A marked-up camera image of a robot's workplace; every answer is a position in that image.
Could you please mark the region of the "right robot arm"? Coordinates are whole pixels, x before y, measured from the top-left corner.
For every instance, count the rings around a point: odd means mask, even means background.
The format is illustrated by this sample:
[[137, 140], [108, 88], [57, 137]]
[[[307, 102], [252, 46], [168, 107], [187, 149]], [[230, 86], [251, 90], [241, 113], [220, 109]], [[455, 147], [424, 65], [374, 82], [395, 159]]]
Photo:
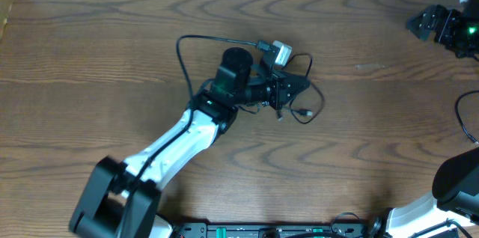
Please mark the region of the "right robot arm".
[[[434, 4], [406, 21], [418, 39], [433, 41], [457, 58], [478, 60], [478, 3], [462, 10]], [[451, 231], [470, 234], [478, 224], [478, 149], [461, 153], [441, 164], [430, 192], [403, 207], [390, 209], [375, 219], [369, 237], [434, 237]]]

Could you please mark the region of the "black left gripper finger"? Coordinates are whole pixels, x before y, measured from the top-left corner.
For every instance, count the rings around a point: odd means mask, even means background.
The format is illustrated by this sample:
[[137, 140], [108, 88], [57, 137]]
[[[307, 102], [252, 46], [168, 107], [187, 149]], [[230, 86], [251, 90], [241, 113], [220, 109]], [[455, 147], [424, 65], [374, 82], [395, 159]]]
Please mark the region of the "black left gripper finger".
[[286, 86], [290, 91], [304, 91], [308, 89], [311, 82], [305, 76], [286, 73]]
[[292, 104], [292, 102], [304, 91], [306, 91], [307, 88], [299, 88], [299, 89], [293, 89], [289, 90], [286, 92], [285, 97], [284, 97], [284, 104]]

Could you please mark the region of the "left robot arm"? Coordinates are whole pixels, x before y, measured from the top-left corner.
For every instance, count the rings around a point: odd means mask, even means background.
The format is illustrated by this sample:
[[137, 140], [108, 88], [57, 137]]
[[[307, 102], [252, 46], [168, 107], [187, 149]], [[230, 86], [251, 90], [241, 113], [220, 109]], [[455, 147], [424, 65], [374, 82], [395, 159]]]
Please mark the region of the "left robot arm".
[[93, 169], [72, 214], [79, 237], [170, 237], [173, 228], [157, 214], [162, 190], [186, 163], [210, 147], [235, 121], [242, 105], [265, 103], [279, 111], [311, 83], [281, 70], [274, 51], [254, 64], [250, 52], [227, 49], [214, 79], [188, 104], [181, 119], [143, 151]]

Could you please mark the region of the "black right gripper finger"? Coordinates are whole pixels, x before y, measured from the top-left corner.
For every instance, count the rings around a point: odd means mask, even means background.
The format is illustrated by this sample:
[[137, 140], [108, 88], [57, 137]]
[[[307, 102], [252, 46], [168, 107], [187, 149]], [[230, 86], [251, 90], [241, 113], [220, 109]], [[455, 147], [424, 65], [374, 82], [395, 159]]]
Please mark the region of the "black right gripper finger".
[[428, 6], [406, 21], [406, 28], [435, 28], [447, 16], [448, 9], [440, 4]]
[[430, 36], [432, 31], [435, 31], [436, 27], [434, 25], [412, 25], [411, 32], [419, 39], [419, 40], [427, 40]]

